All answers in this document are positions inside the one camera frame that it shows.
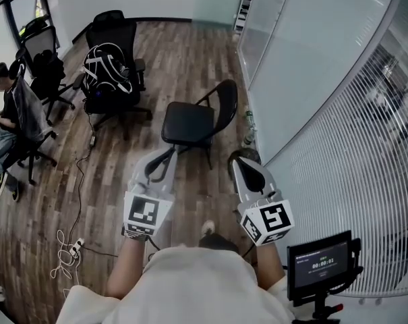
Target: window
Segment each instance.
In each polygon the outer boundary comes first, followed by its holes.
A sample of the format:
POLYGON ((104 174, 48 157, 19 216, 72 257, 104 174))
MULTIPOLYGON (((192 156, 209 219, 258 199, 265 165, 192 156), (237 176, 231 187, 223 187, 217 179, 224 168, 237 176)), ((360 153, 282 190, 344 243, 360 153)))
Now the window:
POLYGON ((53 25, 47 0, 6 0, 7 19, 16 40, 21 47, 21 40, 27 36, 26 26, 36 18, 43 18, 43 24, 53 25))

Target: black backpack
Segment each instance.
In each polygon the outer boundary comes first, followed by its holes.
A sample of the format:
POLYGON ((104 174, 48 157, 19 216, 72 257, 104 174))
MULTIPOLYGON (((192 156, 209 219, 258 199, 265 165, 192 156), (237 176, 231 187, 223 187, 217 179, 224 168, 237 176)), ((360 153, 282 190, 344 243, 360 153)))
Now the black backpack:
POLYGON ((105 96, 118 90, 126 94, 132 93, 123 51, 114 43, 103 43, 91 48, 84 60, 84 70, 90 94, 105 96))

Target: baseboard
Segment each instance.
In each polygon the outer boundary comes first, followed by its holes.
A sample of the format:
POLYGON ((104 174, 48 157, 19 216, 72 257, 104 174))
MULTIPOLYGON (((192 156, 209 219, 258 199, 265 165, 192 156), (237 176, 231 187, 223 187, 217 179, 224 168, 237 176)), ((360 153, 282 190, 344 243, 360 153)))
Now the baseboard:
POLYGON ((92 24, 92 23, 89 23, 89 25, 87 25, 85 28, 83 28, 83 29, 80 31, 80 33, 77 34, 76 37, 75 37, 73 40, 71 40, 71 43, 72 43, 73 45, 76 43, 77 40, 80 39, 80 37, 81 37, 83 34, 85 34, 85 33, 87 32, 87 30, 91 27, 91 24, 92 24))
POLYGON ((191 23, 190 18, 171 18, 171 17, 139 17, 130 18, 137 22, 177 22, 177 23, 191 23))
MULTIPOLYGON (((139 18, 128 18, 133 19, 137 22, 177 22, 177 23, 191 23, 192 19, 190 18, 170 18, 170 17, 139 17, 139 18)), ((89 23, 84 29, 80 31, 76 37, 71 40, 72 44, 74 45, 80 37, 86 33, 86 31, 91 27, 92 23, 89 23)))

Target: door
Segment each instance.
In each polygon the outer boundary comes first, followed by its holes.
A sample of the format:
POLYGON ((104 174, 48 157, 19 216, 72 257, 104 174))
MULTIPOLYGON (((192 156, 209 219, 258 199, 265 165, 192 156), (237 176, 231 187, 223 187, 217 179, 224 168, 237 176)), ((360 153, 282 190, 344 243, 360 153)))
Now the door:
POLYGON ((196 0, 193 21, 233 27, 241 0, 196 0))

